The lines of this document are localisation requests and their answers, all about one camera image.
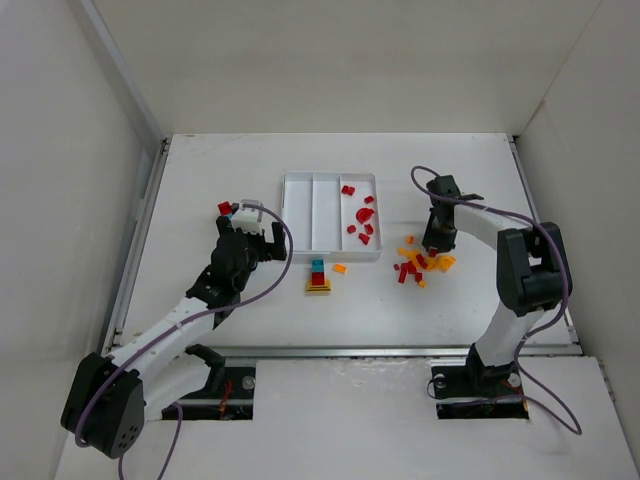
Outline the red arch lego piece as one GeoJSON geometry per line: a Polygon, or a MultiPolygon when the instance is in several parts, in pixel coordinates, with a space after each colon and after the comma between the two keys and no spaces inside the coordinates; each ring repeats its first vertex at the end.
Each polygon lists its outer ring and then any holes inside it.
{"type": "Polygon", "coordinates": [[[375,214],[375,210],[369,207],[362,207],[355,213],[355,219],[359,224],[366,224],[375,214]]]}

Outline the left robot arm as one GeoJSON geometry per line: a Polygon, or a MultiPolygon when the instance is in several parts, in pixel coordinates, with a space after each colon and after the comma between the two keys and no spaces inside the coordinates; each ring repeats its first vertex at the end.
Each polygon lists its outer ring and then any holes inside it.
{"type": "Polygon", "coordinates": [[[200,340],[248,305],[241,294],[259,263],[291,263],[293,236],[279,216],[271,241],[261,227],[245,231],[225,216],[216,225],[209,264],[170,313],[126,345],[79,363],[60,420],[77,446],[119,458],[176,401],[221,389],[225,359],[200,340]]]}

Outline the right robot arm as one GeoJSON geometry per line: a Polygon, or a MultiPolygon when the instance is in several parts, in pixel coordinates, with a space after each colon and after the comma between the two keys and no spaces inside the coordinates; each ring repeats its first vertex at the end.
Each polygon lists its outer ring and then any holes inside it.
{"type": "Polygon", "coordinates": [[[453,251],[462,231],[496,254],[498,307],[465,365],[443,373],[449,384],[480,395],[518,373],[522,341],[545,313],[568,301],[572,280],[561,231],[553,222],[484,205],[481,196],[462,193],[451,175],[436,174],[422,191],[431,200],[422,240],[428,253],[453,251]]]}

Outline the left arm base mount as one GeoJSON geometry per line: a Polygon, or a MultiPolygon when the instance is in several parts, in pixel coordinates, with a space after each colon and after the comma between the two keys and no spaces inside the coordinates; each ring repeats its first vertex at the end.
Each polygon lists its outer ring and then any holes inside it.
{"type": "Polygon", "coordinates": [[[253,419],[256,363],[231,359],[200,344],[186,350],[189,360],[199,359],[208,368],[206,382],[199,390],[183,396],[185,421],[248,421],[253,419]]]}

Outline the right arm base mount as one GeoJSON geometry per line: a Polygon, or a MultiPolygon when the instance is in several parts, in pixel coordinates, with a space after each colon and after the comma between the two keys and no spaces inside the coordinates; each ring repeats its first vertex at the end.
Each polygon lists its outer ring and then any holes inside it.
{"type": "Polygon", "coordinates": [[[439,420],[528,420],[522,380],[513,364],[485,371],[466,365],[431,367],[430,396],[439,420]]]}

